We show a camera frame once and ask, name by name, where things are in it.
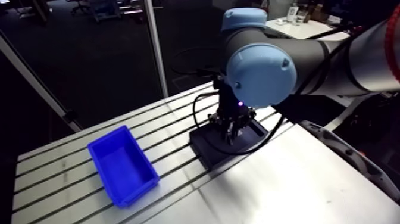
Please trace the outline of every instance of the cable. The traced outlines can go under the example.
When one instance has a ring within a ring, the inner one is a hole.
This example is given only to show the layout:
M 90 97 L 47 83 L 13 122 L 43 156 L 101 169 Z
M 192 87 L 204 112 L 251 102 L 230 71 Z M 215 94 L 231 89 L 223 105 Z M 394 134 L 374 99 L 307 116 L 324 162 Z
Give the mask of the cable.
M 300 95 L 301 92 L 307 87 L 308 84 L 310 84 L 310 81 L 312 81 L 313 78 L 316 77 L 316 75 L 319 74 L 320 70 L 323 69 L 327 63 L 330 62 L 330 60 L 332 60 L 332 58 L 334 56 L 336 56 L 341 50 L 343 50 L 345 47 L 347 47 L 348 45 L 351 44 L 351 42 L 359 37 L 361 34 L 363 34 L 366 30 L 368 30 L 370 27 L 363 29 L 362 31 L 360 31 L 359 33 L 348 37 L 347 39 L 345 39 L 343 42 L 341 42 L 339 44 L 339 46 L 337 46 L 337 48 L 335 48 L 326 58 L 324 58 L 324 60 L 307 76 L 307 78 L 303 81 L 303 83 L 301 84 L 301 86 L 296 90 L 296 92 L 294 93 L 294 96 Z M 195 98 L 195 101 L 193 102 L 193 118 L 195 120 L 195 124 L 196 127 L 199 128 L 199 125 L 197 123 L 197 118 L 196 118 L 196 113 L 195 113 L 195 106 L 196 106 L 196 102 L 200 97 L 204 97 L 207 96 L 207 94 L 212 94 L 214 95 L 215 92 L 213 93 L 206 93 L 205 95 L 200 94 Z M 275 127 L 271 130 L 271 132 L 267 135 L 267 137 L 265 138 L 265 140 L 263 140 L 260 144 L 258 144 L 256 147 L 254 147 L 251 150 L 247 150 L 244 152 L 229 152 L 229 151 L 225 151 L 222 150 L 218 147 L 216 147 L 214 144 L 212 144 L 205 136 L 203 136 L 204 140 L 206 141 L 206 143 L 211 146 L 211 148 L 213 148 L 214 150 L 223 153 L 223 154 L 227 154 L 227 155 L 233 155 L 233 156 L 237 156 L 237 155 L 248 155 L 248 154 L 252 154 L 254 152 L 256 152 L 257 150 L 259 150 L 261 147 L 263 147 L 266 143 L 268 143 L 271 138 L 275 135 L 275 133 L 278 131 L 278 128 L 282 125 L 283 121 L 285 120 L 285 118 L 283 117 L 283 115 L 279 118 L 278 122 L 276 123 Z
M 188 52 L 188 51 L 217 51 L 219 50 L 218 48 L 201 48 L 201 47 L 194 47 L 194 48 L 186 48 L 184 50 L 179 51 L 175 55 L 172 56 L 172 59 L 177 58 L 178 56 Z M 194 75 L 197 74 L 198 71 L 178 71 L 176 70 L 173 66 L 172 63 L 170 64 L 170 69 L 171 71 L 177 73 L 177 74 L 182 74 L 182 75 Z
M 199 95 L 195 98 L 195 100 L 194 100 L 194 102 L 193 102 L 192 113 L 193 113 L 193 119 L 194 119 L 195 124 L 196 124 L 196 128 L 200 128 L 199 123 L 197 122 L 197 118 L 196 118 L 196 102 L 197 102 L 197 100 L 199 100 L 200 97 L 209 97 L 209 96 L 217 95 L 217 94 L 218 94 L 218 91 L 206 92 L 206 93 L 204 93 L 204 94 L 199 94 Z

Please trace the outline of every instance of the desk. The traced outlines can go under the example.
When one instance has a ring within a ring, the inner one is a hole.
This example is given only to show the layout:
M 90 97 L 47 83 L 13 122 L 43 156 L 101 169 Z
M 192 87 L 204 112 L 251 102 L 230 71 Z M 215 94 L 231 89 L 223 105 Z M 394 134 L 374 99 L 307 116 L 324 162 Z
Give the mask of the desk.
M 212 90 L 206 83 L 19 156 L 12 223 L 398 223 L 399 206 L 290 122 L 255 154 L 206 171 L 189 132 L 192 101 Z M 217 103 L 218 96 L 197 103 L 201 124 Z M 257 110 L 268 130 L 279 117 L 271 107 Z M 113 206 L 86 148 L 121 125 L 161 176 L 126 209 Z
M 278 19 L 269 20 L 266 22 L 266 25 L 269 29 L 275 30 L 287 37 L 294 39 L 306 39 L 310 36 L 314 36 L 320 33 L 324 33 L 326 31 L 333 30 L 333 28 L 329 27 L 326 24 L 310 20 L 308 23 L 299 23 L 298 26 L 286 23 L 283 25 L 277 24 Z M 349 37 L 347 33 L 339 32 L 329 36 L 325 36 L 320 38 L 320 40 L 324 41 L 339 41 Z

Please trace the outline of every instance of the metal frame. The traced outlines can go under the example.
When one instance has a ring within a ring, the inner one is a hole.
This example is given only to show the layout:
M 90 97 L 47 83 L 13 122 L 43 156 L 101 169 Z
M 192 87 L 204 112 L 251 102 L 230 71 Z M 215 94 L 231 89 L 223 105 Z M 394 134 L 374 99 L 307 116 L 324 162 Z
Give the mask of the metal frame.
M 81 127 L 75 122 L 67 122 L 64 116 L 67 114 L 66 109 L 57 101 L 51 94 L 47 87 L 40 81 L 40 79 L 33 74 L 32 69 L 23 60 L 15 48 L 11 45 L 5 35 L 0 31 L 0 50 L 14 65 L 14 67 L 21 73 L 21 75 L 28 81 L 33 89 L 46 101 L 46 103 L 66 122 L 66 124 L 74 131 L 80 132 Z
M 158 78 L 160 79 L 160 84 L 162 89 L 162 95 L 164 96 L 164 98 L 167 98 L 169 96 L 168 86 L 167 86 L 167 81 L 165 80 L 163 57 L 161 56 L 160 42 L 158 40 L 157 25 L 155 23 L 155 17 L 153 12 L 154 10 L 153 2 L 152 0 L 144 0 L 144 2 L 146 8 L 146 15 L 149 22 L 149 30 L 151 35 L 151 42 L 153 44 L 155 62 L 157 64 Z

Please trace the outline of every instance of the blue tray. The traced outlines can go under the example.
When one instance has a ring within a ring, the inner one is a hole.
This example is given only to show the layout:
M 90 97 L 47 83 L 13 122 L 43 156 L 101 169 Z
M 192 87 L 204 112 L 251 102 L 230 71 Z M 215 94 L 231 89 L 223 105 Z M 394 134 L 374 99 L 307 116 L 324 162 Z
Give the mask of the blue tray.
M 119 207 L 130 205 L 160 180 L 127 126 L 104 135 L 87 147 L 105 191 Z

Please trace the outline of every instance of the aluminum table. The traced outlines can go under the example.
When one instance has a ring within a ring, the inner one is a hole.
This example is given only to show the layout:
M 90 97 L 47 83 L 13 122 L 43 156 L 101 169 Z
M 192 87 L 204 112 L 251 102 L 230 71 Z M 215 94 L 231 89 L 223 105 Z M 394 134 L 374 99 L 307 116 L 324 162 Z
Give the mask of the aluminum table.
M 189 132 L 192 101 L 210 91 L 206 83 L 19 156 L 12 223 L 400 223 L 397 204 L 291 122 L 254 154 L 205 170 Z M 218 96 L 196 107 L 203 125 Z M 257 110 L 268 130 L 279 117 Z M 86 148 L 121 125 L 161 176 L 126 209 L 108 198 Z

